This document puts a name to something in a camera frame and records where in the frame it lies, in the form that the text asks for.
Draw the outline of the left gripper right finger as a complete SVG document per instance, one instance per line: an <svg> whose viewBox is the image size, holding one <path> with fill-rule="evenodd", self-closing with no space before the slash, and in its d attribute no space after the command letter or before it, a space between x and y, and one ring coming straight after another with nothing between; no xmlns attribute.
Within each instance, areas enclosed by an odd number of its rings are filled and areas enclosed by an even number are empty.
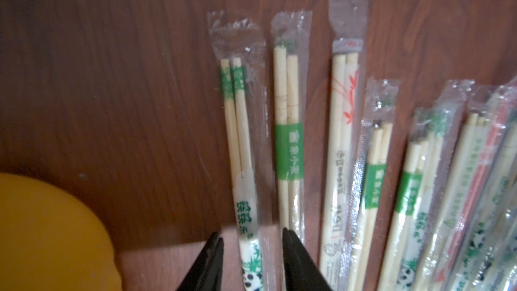
<svg viewBox="0 0 517 291"><path fill-rule="evenodd" d="M330 286L293 230L283 229L282 249L286 290L331 291Z"/></svg>

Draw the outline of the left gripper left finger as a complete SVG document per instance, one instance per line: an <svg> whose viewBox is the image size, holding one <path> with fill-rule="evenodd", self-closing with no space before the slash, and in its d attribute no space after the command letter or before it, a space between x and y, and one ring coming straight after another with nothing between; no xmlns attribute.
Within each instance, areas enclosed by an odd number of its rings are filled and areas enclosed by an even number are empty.
<svg viewBox="0 0 517 291"><path fill-rule="evenodd" d="M224 242L212 233L177 291L221 291Z"/></svg>

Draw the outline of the chopsticks pair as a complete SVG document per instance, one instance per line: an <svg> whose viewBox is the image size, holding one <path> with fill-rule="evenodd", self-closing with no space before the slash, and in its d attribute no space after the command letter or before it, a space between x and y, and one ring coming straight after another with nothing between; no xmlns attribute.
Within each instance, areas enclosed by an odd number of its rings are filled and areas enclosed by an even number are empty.
<svg viewBox="0 0 517 291"><path fill-rule="evenodd" d="M481 186L484 180L487 179L491 163L494 159L494 154L497 151L499 142L501 140L500 137L504 132L504 127L506 125L506 121L508 120L508 115L511 112L516 100L516 84L514 82L495 87L502 90L501 93L503 94L504 98L501 100L501 103L498 107L497 117L491 123L485 147L482 149L479 155L479 164L473 177L471 189L469 191L469 198L467 199L467 202L464 206L463 218L460 222L460 227L462 230L454 235L454 240L452 241L452 245L448 251L448 261L446 265L443 266L440 270L440 278L443 282L441 290L446 288L447 281L454 269L456 258L460 252L463 239L467 234L469 222L471 221L471 217L475 209L477 194L481 191Z"/></svg>
<svg viewBox="0 0 517 291"><path fill-rule="evenodd" d="M366 84L353 167L344 290L364 289L400 87L399 79L370 78Z"/></svg>
<svg viewBox="0 0 517 291"><path fill-rule="evenodd" d="M431 118L432 110L427 108L418 108L413 114L411 132L377 285L378 290L394 290L397 283L397 274L401 267L428 156L428 126Z"/></svg>
<svg viewBox="0 0 517 291"><path fill-rule="evenodd" d="M410 290L415 280L420 255L428 238L431 222L429 214L434 193L436 186L443 181L440 168L447 168L451 159L444 151L444 143L447 139L456 137L459 117L463 113L474 83L470 79L448 81L431 109L432 118L428 126L428 156L395 290Z"/></svg>
<svg viewBox="0 0 517 291"><path fill-rule="evenodd" d="M469 99L468 115L464 119L455 145L448 179L440 196L434 226L428 244L421 254L414 290L441 290L440 270L448 261L448 251L454 235L460 232L464 206L469 198L479 155L485 147L492 121L504 98L495 86L479 86Z"/></svg>
<svg viewBox="0 0 517 291"><path fill-rule="evenodd" d="M331 290L341 279L347 195L357 144L357 93L361 52L368 24L368 0L329 0L332 43L327 170L321 222L319 269Z"/></svg>
<svg viewBox="0 0 517 291"><path fill-rule="evenodd" d="M447 290L468 290L475 277L477 257L482 253L488 234L494 227L498 211L509 192L511 168L516 157L516 122L508 126L503 142L491 163L488 177L477 194L469 222Z"/></svg>

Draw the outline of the yellow plastic storage box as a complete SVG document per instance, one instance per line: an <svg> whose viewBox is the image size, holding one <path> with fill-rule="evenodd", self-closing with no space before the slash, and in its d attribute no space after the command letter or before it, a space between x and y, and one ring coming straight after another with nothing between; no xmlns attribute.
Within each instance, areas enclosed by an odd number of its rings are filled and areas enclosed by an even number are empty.
<svg viewBox="0 0 517 291"><path fill-rule="evenodd" d="M109 233L54 185L1 174L2 290L122 290Z"/></svg>

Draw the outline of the chopsticks pair twelfth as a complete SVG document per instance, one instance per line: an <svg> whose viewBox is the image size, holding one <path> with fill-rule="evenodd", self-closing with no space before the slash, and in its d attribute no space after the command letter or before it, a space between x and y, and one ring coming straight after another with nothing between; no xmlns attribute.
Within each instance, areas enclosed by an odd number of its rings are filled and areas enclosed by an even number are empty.
<svg viewBox="0 0 517 291"><path fill-rule="evenodd" d="M207 23L222 87L243 288L275 290L266 39L243 12L207 12Z"/></svg>

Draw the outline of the chopsticks pair eleventh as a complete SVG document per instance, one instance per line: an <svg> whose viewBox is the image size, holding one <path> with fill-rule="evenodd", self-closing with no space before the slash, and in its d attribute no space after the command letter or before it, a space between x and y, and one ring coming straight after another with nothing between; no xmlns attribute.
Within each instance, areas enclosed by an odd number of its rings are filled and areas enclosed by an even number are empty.
<svg viewBox="0 0 517 291"><path fill-rule="evenodd" d="M305 241L304 120L312 12L277 13L271 21L275 170L280 228Z"/></svg>

